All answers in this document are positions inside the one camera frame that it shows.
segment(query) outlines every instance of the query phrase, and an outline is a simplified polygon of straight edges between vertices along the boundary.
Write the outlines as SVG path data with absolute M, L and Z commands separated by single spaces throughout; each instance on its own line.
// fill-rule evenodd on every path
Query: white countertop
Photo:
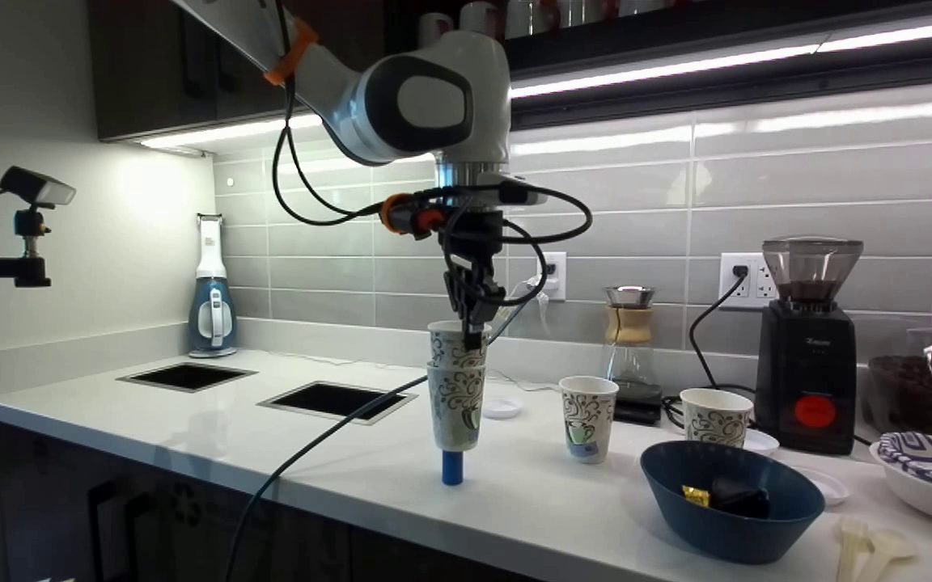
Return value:
M 0 425 L 150 464 L 222 490 L 251 493 L 293 449 L 337 416 L 264 407 L 312 383 L 389 393 L 421 368 L 339 362 L 315 355 L 241 352 L 208 365 L 257 375 L 203 393 L 171 393 L 122 375 L 186 360 L 147 362 L 0 394 Z M 772 566 L 734 566 L 688 550 L 653 506 L 639 468 L 644 445 L 675 436 L 616 425 L 606 465 L 577 465 L 560 429 L 560 398 L 488 375 L 487 394 L 514 394 L 524 415 L 483 422 L 467 452 L 467 481 L 439 485 L 428 389 L 374 425 L 350 425 L 286 473 L 282 506 L 370 528 L 421 546 L 493 563 L 533 580 L 832 580 L 839 514 L 904 532 L 919 560 L 893 582 L 932 580 L 932 522 L 900 506 L 876 465 L 780 452 L 796 468 L 832 473 L 850 500 L 826 511 Z

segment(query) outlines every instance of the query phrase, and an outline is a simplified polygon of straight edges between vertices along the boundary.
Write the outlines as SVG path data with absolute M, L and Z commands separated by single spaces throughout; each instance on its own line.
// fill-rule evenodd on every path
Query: coffee grinder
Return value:
M 759 316 L 755 425 L 790 449 L 846 457 L 854 442 L 854 324 L 834 303 L 860 239 L 766 239 L 780 300 Z

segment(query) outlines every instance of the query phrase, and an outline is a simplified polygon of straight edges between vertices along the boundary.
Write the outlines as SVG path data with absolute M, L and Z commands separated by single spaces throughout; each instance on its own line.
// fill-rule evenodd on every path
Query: black bowl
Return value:
M 642 468 L 670 532 L 727 563 L 776 563 L 826 508 L 805 477 L 734 445 L 670 441 L 644 449 Z M 765 493 L 765 519 L 686 500 L 683 485 L 713 493 L 715 481 Z

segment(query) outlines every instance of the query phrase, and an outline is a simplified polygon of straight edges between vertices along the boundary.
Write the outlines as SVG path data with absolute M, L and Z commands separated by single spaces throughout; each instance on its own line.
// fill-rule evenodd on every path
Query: cabinet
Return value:
M 416 17 L 467 0 L 298 0 L 353 67 L 414 50 Z M 99 135 L 213 125 L 286 108 L 282 90 L 171 0 L 89 0 Z M 932 17 L 932 0 L 686 0 L 673 9 L 504 43 L 514 85 Z M 514 100 L 514 128 L 932 85 L 932 43 Z
M 298 0 L 328 50 L 365 67 L 405 28 L 397 0 Z M 105 138 L 277 113 L 286 93 L 171 0 L 89 0 L 96 128 Z
M 673 9 L 510 38 L 514 82 L 932 19 L 932 0 L 688 0 Z M 832 51 L 514 104 L 514 128 L 932 85 L 932 43 Z

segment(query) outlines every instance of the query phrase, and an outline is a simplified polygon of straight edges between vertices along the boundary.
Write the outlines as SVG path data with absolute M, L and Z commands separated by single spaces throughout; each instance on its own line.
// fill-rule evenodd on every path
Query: electrical outlet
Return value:
M 551 266 L 551 277 L 544 280 L 544 293 L 551 300 L 567 300 L 567 251 L 544 251 Z
M 720 269 L 720 297 L 739 280 L 734 266 L 748 266 L 748 280 L 723 303 L 727 311 L 759 311 L 780 297 L 776 280 L 769 277 L 759 251 L 723 251 Z

